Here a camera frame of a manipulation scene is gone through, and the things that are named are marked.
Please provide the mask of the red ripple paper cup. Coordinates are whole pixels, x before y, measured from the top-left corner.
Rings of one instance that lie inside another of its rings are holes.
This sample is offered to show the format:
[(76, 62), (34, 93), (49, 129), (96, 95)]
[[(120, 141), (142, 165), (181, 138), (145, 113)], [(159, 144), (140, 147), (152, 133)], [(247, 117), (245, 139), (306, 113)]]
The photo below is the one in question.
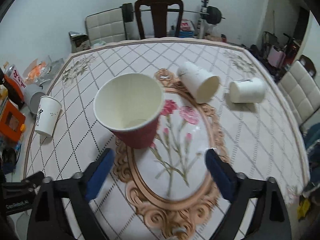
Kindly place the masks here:
[(117, 76), (105, 83), (95, 95), (96, 120), (127, 146), (151, 146), (160, 113), (165, 103), (163, 85), (144, 74)]

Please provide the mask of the white cup with calligraphy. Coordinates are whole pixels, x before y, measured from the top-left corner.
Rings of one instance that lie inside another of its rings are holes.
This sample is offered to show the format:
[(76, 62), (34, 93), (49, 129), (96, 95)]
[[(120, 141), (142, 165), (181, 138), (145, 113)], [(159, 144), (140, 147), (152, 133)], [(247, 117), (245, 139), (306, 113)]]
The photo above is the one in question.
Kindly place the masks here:
[(54, 97), (42, 96), (36, 116), (35, 132), (52, 137), (61, 109), (61, 103)]

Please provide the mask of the plain white paper cup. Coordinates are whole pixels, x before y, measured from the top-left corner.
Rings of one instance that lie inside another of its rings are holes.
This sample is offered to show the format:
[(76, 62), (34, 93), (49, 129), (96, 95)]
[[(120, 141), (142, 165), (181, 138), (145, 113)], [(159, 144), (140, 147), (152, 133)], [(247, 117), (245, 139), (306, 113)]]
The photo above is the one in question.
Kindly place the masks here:
[(232, 81), (229, 84), (229, 97), (232, 103), (261, 103), (265, 94), (266, 84), (258, 77)]

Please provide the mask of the white cup with ink plant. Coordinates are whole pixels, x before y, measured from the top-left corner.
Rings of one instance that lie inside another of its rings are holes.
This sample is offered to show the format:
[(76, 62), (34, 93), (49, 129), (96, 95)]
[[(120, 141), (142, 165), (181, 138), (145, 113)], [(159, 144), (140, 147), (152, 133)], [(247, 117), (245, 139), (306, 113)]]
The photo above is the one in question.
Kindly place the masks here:
[(177, 75), (197, 103), (207, 103), (220, 86), (220, 78), (189, 61), (178, 67)]

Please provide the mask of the blue ruffled cloth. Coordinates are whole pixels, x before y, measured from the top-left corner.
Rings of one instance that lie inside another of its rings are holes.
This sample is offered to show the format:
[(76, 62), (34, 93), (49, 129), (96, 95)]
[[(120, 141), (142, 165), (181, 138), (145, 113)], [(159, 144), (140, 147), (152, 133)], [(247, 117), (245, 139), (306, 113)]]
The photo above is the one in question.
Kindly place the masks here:
[(308, 156), (310, 179), (302, 195), (308, 198), (319, 189), (319, 123), (314, 124), (304, 133), (303, 140)]

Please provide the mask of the floral printed tablecloth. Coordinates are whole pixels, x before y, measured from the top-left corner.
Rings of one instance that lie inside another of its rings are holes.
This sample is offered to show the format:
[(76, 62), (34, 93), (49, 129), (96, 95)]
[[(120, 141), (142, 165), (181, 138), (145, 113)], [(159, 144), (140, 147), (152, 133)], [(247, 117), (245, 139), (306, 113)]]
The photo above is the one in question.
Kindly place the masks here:
[[(197, 103), (178, 78), (191, 62), (220, 78), (207, 103)], [(165, 87), (152, 145), (126, 147), (95, 118), (93, 101), (110, 79), (142, 73)], [(232, 103), (232, 81), (258, 77), (261, 103)], [(110, 239), (208, 239), (228, 208), (206, 171), (209, 147), (250, 178), (274, 177), (290, 205), (309, 179), (306, 151), (287, 101), (266, 70), (242, 49), (183, 40), (126, 42), (71, 56), (50, 85), (62, 105), (51, 138), (29, 139), (24, 174), (66, 179), (106, 149), (112, 171), (91, 208)]]

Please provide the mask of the orange box with window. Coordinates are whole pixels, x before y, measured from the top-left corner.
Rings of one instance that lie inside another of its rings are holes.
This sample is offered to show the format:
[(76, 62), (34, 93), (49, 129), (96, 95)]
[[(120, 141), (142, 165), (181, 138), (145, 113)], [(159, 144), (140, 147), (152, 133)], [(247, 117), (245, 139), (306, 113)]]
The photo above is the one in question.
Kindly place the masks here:
[(9, 101), (3, 102), (1, 107), (1, 136), (6, 141), (18, 142), (25, 123), (25, 116)]

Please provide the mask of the beige padded chair right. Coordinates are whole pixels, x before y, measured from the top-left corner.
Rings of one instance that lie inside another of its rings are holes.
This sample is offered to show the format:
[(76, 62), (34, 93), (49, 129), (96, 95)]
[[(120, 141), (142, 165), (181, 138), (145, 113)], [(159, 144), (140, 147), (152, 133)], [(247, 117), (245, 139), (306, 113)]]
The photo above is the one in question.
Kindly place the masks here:
[(303, 125), (319, 110), (319, 87), (300, 61), (295, 61), (278, 82), (297, 124)]

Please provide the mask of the beige padded chair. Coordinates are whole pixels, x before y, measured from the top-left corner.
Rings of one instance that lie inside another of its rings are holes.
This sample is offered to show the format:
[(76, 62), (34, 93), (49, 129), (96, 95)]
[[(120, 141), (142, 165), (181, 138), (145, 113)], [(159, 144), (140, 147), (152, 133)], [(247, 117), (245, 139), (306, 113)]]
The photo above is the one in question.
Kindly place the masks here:
[(85, 27), (91, 45), (126, 40), (121, 8), (102, 11), (85, 18)]
[(319, 110), (319, 87), (300, 61), (295, 61), (278, 82), (297, 124), (303, 125)]

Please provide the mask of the clear plastic goldfish bag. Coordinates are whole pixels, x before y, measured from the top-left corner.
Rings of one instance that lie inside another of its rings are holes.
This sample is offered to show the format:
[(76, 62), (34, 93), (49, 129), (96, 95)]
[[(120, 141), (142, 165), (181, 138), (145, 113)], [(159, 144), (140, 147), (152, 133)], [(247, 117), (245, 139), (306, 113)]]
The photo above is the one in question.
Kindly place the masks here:
[(41, 86), (46, 82), (52, 81), (64, 62), (63, 58), (52, 60), (49, 55), (35, 59), (23, 72), (25, 83), (27, 85), (34, 83)]

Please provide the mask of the dark printed gift box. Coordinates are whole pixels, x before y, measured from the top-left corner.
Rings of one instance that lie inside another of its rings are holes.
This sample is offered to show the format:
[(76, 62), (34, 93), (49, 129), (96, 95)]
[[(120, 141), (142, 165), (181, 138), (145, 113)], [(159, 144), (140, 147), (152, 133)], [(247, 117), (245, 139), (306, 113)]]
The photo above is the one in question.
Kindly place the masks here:
[(89, 37), (86, 34), (70, 31), (69, 37), (71, 40), (72, 53), (77, 53), (91, 48)]

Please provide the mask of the dark wooden chair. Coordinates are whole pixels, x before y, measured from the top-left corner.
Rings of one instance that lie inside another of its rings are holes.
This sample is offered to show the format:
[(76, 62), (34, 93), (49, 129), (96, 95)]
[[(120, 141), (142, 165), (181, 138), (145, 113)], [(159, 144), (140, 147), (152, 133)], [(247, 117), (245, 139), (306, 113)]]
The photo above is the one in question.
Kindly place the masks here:
[(152, 21), (153, 21), (153, 30), (155, 38), (162, 38), (167, 36), (167, 15), (168, 15), (168, 6), (178, 5), (178, 18), (177, 25), (175, 29), (175, 37), (179, 37), (180, 27), (183, 16), (184, 4), (182, 0), (138, 0), (135, 2), (135, 16), (138, 26), (138, 31), (140, 39), (145, 39), (144, 28), (141, 19), (141, 10), (140, 6), (144, 5), (150, 7)]

